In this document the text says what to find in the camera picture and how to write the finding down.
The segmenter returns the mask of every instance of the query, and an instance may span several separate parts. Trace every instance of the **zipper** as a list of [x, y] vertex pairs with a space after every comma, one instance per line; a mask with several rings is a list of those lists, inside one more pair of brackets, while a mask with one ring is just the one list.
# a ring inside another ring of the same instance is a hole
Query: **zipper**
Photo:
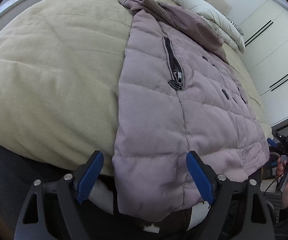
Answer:
[[173, 79], [171, 79], [168, 83], [172, 88], [175, 90], [182, 90], [184, 84], [184, 73], [180, 63], [177, 61], [176, 57], [174, 56], [171, 41], [169, 38], [164, 37], [165, 47], [168, 53], [170, 68], [172, 71]]

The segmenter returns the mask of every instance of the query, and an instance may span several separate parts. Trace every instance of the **bed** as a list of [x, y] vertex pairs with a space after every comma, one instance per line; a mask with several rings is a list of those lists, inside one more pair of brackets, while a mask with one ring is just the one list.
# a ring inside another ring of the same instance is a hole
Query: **bed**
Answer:
[[[206, 1], [222, 14], [231, 8]], [[113, 176], [117, 86], [131, 23], [118, 0], [43, 0], [11, 21], [0, 32], [0, 145], [67, 170], [100, 150], [102, 174]], [[223, 49], [270, 137], [247, 70], [230, 46]]]

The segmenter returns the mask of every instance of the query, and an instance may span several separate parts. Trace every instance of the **zebra print pillow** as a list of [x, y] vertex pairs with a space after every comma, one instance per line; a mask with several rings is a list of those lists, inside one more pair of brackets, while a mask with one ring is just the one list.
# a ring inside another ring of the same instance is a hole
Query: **zebra print pillow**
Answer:
[[235, 29], [238, 31], [239, 34], [241, 34], [242, 36], [244, 36], [244, 33], [243, 31], [241, 30], [241, 28], [235, 23], [233, 22], [232, 20], [228, 19], [228, 21], [233, 24], [233, 26], [235, 27]]

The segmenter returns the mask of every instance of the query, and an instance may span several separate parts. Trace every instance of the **black button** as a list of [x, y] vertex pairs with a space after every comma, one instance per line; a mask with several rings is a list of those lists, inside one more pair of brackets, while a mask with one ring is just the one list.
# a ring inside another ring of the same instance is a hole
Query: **black button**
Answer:
[[226, 98], [229, 99], [228, 94], [226, 93], [226, 91], [224, 89], [222, 89], [222, 92], [226, 96]]

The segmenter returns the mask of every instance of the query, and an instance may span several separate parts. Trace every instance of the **white wardrobe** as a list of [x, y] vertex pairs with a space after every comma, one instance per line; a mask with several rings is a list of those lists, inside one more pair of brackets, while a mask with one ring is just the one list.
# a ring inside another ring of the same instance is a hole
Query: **white wardrobe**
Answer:
[[267, 122], [279, 124], [288, 118], [288, 11], [268, 0], [240, 27], [246, 47], [239, 56], [260, 94]]

